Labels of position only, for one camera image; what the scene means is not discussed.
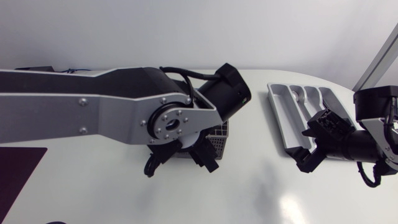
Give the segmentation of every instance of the white table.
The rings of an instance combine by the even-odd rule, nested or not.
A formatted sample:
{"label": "white table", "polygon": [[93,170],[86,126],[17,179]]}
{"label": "white table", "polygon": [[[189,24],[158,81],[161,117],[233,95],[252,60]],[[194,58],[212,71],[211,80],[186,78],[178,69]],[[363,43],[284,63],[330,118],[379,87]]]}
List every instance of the white table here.
{"label": "white table", "polygon": [[4,223],[398,223],[398,176],[376,189],[355,162],[299,171],[283,150],[268,82],[323,85],[352,112],[351,90],[277,70],[241,70],[252,100],[229,120],[220,168],[171,159],[147,178],[150,150],[101,136],[19,142],[48,147]]}

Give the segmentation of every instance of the black device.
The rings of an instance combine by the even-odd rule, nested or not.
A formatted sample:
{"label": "black device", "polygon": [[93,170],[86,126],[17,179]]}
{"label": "black device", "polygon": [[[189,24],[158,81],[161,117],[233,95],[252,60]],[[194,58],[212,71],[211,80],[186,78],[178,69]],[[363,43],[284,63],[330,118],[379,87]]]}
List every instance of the black device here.
{"label": "black device", "polygon": [[[319,111],[308,120],[304,136],[315,138],[317,148],[310,152],[303,147],[286,149],[302,172],[312,172],[326,157],[356,161],[365,183],[377,187],[382,175],[398,170],[398,86],[359,90],[354,94],[356,121],[364,130],[356,130],[333,111]],[[364,173],[362,162],[375,163],[374,181]]]}

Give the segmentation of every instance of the black object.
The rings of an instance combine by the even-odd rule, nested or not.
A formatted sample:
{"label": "black object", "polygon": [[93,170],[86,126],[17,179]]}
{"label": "black object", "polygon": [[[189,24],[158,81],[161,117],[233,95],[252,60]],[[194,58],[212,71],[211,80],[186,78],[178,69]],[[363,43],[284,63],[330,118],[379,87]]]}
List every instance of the black object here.
{"label": "black object", "polygon": [[46,151],[46,148],[0,147],[0,223]]}
{"label": "black object", "polygon": [[27,71],[36,71],[36,72],[55,72],[54,68],[52,68],[52,66],[16,68],[15,70],[27,70]]}
{"label": "black object", "polygon": [[221,78],[206,82],[199,92],[213,103],[225,122],[251,99],[249,87],[238,70],[226,63],[216,71]]}
{"label": "black object", "polygon": [[173,92],[185,93],[157,68],[117,69],[97,77],[0,73],[0,93],[73,93],[142,98]]}
{"label": "black object", "polygon": [[319,111],[308,121],[310,129],[304,136],[315,138],[317,148],[295,147],[287,149],[302,172],[312,172],[326,157],[350,161],[376,162],[377,144],[367,131],[356,131],[343,118],[331,110]]}
{"label": "black object", "polygon": [[359,90],[354,94],[356,120],[385,118],[390,114],[391,98],[398,96],[398,86]]}

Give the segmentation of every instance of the metal basket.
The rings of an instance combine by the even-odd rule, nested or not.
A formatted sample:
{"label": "metal basket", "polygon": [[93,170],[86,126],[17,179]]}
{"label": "metal basket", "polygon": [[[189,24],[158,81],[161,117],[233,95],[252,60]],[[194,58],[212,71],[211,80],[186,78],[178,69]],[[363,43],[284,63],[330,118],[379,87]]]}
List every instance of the metal basket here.
{"label": "metal basket", "polygon": [[[207,135],[214,148],[216,149],[217,157],[216,159],[222,159],[226,138],[228,138],[228,121],[224,124],[217,126],[212,133]],[[176,152],[174,157],[177,158],[191,158],[191,155],[187,152]]]}

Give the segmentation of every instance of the screw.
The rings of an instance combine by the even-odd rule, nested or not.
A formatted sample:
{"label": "screw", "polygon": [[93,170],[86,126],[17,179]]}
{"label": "screw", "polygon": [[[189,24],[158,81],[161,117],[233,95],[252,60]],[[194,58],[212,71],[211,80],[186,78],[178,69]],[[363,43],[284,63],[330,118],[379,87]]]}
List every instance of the screw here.
{"label": "screw", "polygon": [[88,100],[86,98],[80,98],[79,104],[80,104],[80,106],[87,106]]}
{"label": "screw", "polygon": [[160,103],[162,103],[162,104],[167,103],[167,99],[163,97],[162,99],[160,99]]}
{"label": "screw", "polygon": [[81,128],[79,129],[79,132],[80,132],[80,134],[87,134],[87,133],[88,133],[88,130],[87,130],[86,127],[81,127]]}

